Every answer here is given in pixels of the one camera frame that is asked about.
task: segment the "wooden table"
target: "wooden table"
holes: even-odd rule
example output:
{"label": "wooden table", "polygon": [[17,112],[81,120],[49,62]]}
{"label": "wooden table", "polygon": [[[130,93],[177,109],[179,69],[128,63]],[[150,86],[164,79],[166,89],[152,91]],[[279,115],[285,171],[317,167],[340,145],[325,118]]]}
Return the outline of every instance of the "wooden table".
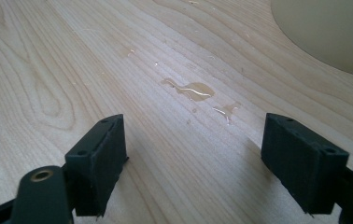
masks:
{"label": "wooden table", "polygon": [[[177,91],[198,83],[213,95]],[[122,113],[131,159],[98,223],[336,223],[339,207],[305,215],[261,162],[267,112],[353,168],[353,76],[291,43],[270,0],[0,1],[0,203]]]}

